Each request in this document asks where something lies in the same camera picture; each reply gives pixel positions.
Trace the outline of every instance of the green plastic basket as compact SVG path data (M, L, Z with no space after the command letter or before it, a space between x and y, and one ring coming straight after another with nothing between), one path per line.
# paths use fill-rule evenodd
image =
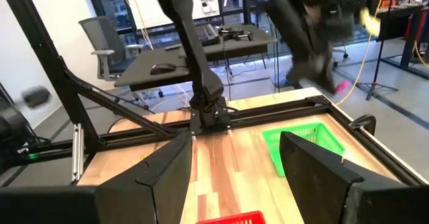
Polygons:
M345 151L338 139L323 123L310 123L264 131L262 136L268 146L269 155L271 156L278 176L285 176L279 151L280 133L283 131L294 133L340 156L342 156Z

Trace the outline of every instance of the floor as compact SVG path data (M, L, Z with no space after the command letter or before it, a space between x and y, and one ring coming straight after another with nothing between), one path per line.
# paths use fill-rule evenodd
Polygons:
M335 80L340 82L343 76L355 78L361 67L361 62L365 54L365 43L347 46L349 59L342 61L342 53L334 53L334 57L339 61L339 67L336 70ZM402 40L390 40L385 43L383 57L399 55L402 52L404 42ZM376 67L379 44L371 42L367 54L366 63L363 66L360 82L372 82ZM275 59L265 57L267 68L263 66L262 60L248 62L246 64L232 65L231 69L234 76L230 80L231 87L225 87L224 96L228 99L244 99L258 95L275 93L275 87L271 77L278 70L274 66ZM290 67L290 58L284 56L280 58L280 76ZM221 77L224 85L228 85L228 78L225 68L214 68L214 71ZM427 156L429 153L429 84L427 80L414 76L408 72L398 70L388 64L381 63L378 83L398 88L399 91L385 91L379 89L379 97L366 101L367 93L361 89L355 88L352 94L341 104L351 117L357 118L364 114L372 114L377 118L377 137L388 148L394 151L400 158L405 160L412 168L418 171L422 176L429 179L429 165L427 165ZM312 86L310 82L303 81L304 87ZM111 91L114 94L122 95L130 99L131 95L122 92L126 89L117 89ZM162 87L165 97L160 99L157 91L152 91L151 96L147 98L147 104L155 112L170 111L185 106L188 96L182 94L185 91L192 96L191 85L189 82L177 86ZM280 91L290 91L292 88L284 87ZM341 101L348 91L332 96L327 95L332 101ZM110 111L82 99L87 112L93 121L98 133L107 133L110 126L120 119ZM141 115L149 114L143 109L125 103L124 106L134 110ZM47 120L41 123L35 129L36 133L42 137L52 137L54 141L70 139L72 137L72 124L63 108L52 114ZM13 173L10 170L3 176L0 176L0 184ZM70 182L71 160L63 159L53 162L44 162L28 166L11 186L39 186L39 185L64 185Z

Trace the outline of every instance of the wooden tabletop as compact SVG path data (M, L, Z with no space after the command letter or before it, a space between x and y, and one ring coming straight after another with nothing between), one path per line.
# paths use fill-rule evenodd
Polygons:
M238 109L296 101L320 95L314 89L231 101ZM158 123L189 119L189 112L173 111L147 116ZM345 147L344 157L358 165L395 179L352 135L330 115L314 115L277 123L234 129L225 133L198 137L193 143L192 170L181 223L226 217L249 211L261 211L267 223L303 223L288 182L279 177L269 157L262 132L269 129L323 123ZM121 121L112 131L138 126ZM98 153L79 185L98 185L132 167L165 142Z

